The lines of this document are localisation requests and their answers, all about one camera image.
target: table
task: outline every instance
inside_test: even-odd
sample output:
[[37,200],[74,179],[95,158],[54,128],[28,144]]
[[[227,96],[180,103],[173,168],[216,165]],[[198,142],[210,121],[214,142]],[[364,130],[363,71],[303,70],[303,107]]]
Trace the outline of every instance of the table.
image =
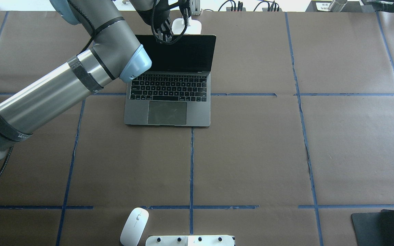
[[[140,245],[190,233],[355,245],[352,213],[394,209],[394,14],[197,19],[217,35],[211,126],[126,126],[126,85],[113,81],[15,145],[0,178],[0,244],[119,245],[131,210],[145,207]],[[56,12],[0,12],[0,101],[88,39]]]

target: black velcro strap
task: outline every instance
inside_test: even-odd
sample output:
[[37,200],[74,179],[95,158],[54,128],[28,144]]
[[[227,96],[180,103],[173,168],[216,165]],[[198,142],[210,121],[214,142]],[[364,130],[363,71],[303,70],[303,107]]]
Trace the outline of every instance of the black velcro strap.
[[7,123],[0,115],[0,135],[15,142],[21,142],[31,137],[32,134],[25,134],[14,129],[14,127]]
[[114,75],[111,73],[111,71],[106,67],[106,64],[104,64],[103,60],[100,58],[100,56],[97,54],[97,52],[94,50],[94,48],[90,48],[92,54],[94,55],[95,59],[97,59],[97,62],[101,65],[101,67],[105,70],[107,75],[111,80],[115,80],[116,78]]
[[124,20],[124,18],[122,16],[109,20],[108,22],[104,23],[103,25],[101,25],[97,29],[95,29],[95,35],[100,33],[102,30],[106,29],[106,27],[111,26],[113,23],[120,22],[123,20]]
[[81,83],[83,83],[84,86],[91,92],[97,93],[101,89],[103,89],[102,86],[100,86],[97,81],[94,79],[92,74],[88,73],[86,69],[83,67],[81,64],[80,60],[78,59],[77,56],[74,56],[68,61],[69,67],[71,68],[72,72],[77,76],[77,78],[80,80]]

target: label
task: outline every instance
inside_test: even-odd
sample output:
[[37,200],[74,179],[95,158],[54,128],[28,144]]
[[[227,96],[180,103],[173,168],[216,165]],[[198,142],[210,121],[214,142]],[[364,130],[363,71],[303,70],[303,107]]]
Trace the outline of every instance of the label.
[[329,5],[330,3],[316,3],[317,10],[318,11],[327,11],[330,12],[329,10]]

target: black mouse pad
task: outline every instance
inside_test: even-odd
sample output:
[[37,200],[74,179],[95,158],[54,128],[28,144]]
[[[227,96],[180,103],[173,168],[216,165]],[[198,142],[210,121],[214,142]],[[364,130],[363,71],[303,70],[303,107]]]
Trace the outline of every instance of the black mouse pad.
[[352,214],[358,246],[394,246],[394,210]]

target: light blue joint cap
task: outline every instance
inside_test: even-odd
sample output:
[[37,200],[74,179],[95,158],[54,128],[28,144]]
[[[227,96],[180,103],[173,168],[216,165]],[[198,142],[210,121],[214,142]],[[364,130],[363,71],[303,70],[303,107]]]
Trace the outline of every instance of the light blue joint cap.
[[130,83],[134,78],[147,71],[150,67],[152,67],[152,61],[148,57],[144,47],[140,45],[132,58],[130,58],[124,70],[122,70],[119,78],[125,83]]
[[75,18],[74,14],[69,7],[67,0],[50,0],[51,5],[54,9],[61,14],[62,18],[66,20],[71,25],[80,24],[80,22]]

